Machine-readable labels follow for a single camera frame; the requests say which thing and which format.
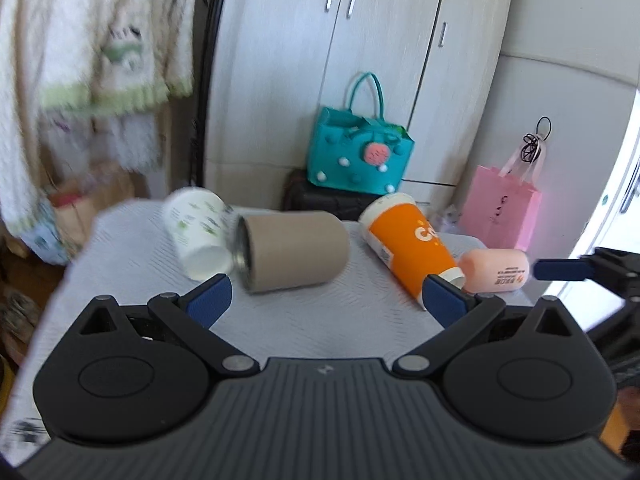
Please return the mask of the orange paper cup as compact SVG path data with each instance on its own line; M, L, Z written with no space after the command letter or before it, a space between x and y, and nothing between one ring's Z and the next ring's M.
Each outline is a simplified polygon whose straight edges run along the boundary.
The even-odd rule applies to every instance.
M463 271L410 195L378 198L360 214L358 223L364 241L421 307L423 282L430 274L463 287Z

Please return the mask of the white green-print paper cup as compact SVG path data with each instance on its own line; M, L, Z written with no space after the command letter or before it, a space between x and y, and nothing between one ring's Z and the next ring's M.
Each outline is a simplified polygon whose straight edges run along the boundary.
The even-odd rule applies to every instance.
M164 201L164 226L190 280L204 282L231 271L229 220L226 203L206 188L180 188Z

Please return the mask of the pink plastic bottle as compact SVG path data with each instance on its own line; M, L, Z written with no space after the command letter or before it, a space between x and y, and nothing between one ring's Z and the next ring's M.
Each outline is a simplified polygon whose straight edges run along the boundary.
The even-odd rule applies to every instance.
M515 292L529 278L526 253L516 249L472 249L458 265L465 276L464 289L471 294Z

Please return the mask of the pink paper gift bag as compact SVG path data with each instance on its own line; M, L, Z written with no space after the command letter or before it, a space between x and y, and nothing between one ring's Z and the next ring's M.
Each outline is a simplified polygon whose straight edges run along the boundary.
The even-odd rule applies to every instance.
M523 162L518 148L501 168L478 166L462 207L459 228L489 248L526 252L536 226L542 193L537 180L546 159L536 139L534 157Z

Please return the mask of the brown cardboard tube can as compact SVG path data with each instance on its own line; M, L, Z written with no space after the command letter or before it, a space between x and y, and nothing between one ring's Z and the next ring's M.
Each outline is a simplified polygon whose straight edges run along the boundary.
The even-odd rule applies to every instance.
M332 281L345 269L349 247L343 222L324 211L247 214L233 239L236 270L252 294Z

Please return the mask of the white patterned tablecloth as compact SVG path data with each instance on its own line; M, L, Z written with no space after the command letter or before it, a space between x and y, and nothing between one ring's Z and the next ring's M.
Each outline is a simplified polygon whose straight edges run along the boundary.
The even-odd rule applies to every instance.
M372 252L355 222L345 226L349 262L321 286L251 295L240 280L232 305L213 325L219 337L259 363L285 358L381 358L386 363L442 329L423 311ZM145 304L161 292L194 287L178 263L165 230L162 206L130 200L100 214L90 242L67 268L49 300L17 374L1 419L1 452L23 463L47 443L32 400L32 382L49 353L95 296L120 304Z

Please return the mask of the black stool under handbag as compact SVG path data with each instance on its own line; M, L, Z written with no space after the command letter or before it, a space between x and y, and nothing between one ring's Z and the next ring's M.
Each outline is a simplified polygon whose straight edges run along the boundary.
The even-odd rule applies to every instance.
M322 188L307 180L305 169L288 173L280 211L325 211L343 221L357 221L378 195Z

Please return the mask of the teal felt handbag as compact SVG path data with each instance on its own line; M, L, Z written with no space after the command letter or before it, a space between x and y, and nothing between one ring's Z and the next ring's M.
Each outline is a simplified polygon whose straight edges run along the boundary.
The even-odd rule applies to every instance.
M378 114L352 112L356 93L370 78L378 92ZM404 176L414 141L407 129L386 122L382 84L365 73L352 87L348 107L323 107L314 124L307 155L307 180L322 188L385 195L395 193Z

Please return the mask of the grey wooden wardrobe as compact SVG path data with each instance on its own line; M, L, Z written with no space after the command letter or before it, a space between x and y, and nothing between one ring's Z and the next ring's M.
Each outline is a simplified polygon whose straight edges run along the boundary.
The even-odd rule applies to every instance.
M469 157L511 0L218 0L200 185L279 206L322 107L385 116L414 150L402 192L446 207Z

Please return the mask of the white fluffy green-trim robe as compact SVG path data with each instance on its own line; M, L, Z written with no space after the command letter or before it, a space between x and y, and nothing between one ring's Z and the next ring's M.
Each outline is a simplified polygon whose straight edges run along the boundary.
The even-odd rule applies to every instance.
M122 169L160 168L160 111L193 90L195 0L1 0L1 218L38 221L55 132L111 135Z

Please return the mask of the black clothes rack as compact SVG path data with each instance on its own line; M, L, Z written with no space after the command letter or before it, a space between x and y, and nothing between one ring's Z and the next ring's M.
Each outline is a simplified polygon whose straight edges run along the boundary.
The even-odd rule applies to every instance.
M195 114L189 166L189 182L196 186L205 184L208 100L224 0L202 0L201 8L204 23L200 27L202 38L195 41L195 45L201 50L198 56L198 70L195 72Z

